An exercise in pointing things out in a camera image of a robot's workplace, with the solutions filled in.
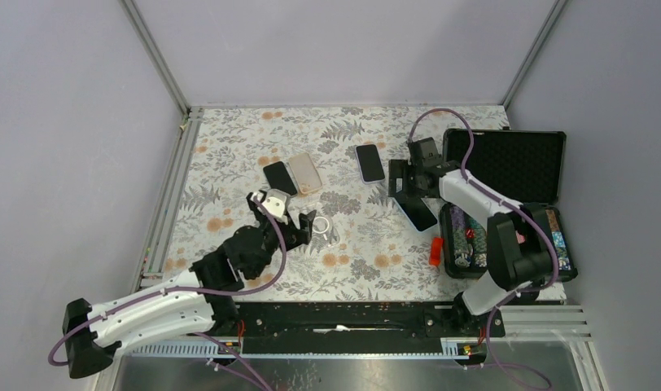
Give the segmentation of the small black smartphone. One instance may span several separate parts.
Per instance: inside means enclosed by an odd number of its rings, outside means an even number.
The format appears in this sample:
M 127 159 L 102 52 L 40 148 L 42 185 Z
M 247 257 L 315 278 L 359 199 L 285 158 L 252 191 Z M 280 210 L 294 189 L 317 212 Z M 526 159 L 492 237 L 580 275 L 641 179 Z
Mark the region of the small black smartphone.
M 295 183 L 282 161 L 274 162 L 263 168 L 264 176 L 272 189 L 282 191 L 290 197 L 298 194 Z

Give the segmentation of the beige phone case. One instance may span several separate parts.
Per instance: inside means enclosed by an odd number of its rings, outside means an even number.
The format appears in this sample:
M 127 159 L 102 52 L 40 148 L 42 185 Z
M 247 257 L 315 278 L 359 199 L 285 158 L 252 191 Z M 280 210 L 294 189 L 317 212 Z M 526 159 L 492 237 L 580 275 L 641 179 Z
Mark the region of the beige phone case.
M 305 152 L 291 157 L 289 166 L 299 187 L 300 194 L 311 194 L 322 188 L 322 179 L 308 153 Z

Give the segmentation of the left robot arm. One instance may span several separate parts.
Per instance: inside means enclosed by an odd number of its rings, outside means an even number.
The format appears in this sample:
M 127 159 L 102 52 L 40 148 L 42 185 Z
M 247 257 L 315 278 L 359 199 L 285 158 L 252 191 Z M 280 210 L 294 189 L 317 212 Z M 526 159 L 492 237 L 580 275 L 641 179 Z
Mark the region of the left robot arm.
M 285 264 L 288 251 L 309 244 L 317 215 L 311 210 L 292 219 L 288 194 L 274 189 L 248 194 L 247 204 L 257 226 L 241 226 L 179 274 L 113 301 L 67 303 L 63 337 L 50 351 L 49 364 L 81 379 L 135 348 L 172 336 L 231 333 L 238 323 L 234 298 L 267 289 L 281 274 L 253 289 L 245 288 L 246 281 L 259 278 L 275 253 Z

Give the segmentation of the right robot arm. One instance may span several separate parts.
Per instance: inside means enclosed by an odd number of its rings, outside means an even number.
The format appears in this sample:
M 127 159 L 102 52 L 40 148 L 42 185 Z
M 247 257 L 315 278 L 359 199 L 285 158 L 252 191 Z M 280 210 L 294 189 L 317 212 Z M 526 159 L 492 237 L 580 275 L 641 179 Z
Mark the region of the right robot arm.
M 355 155 L 365 182 L 388 180 L 388 194 L 406 207 L 413 222 L 432 217 L 425 198 L 440 198 L 474 218 L 486 233 L 487 269 L 479 280 L 456 295 L 452 323 L 465 336 L 484 325 L 484 314 L 504 305 L 533 283 L 553 284 L 560 265 L 553 236 L 540 204 L 507 198 L 483 184 L 465 161 L 446 161 L 433 138 L 409 140 L 409 159 L 391 160 L 384 170 L 374 145 L 358 146 Z

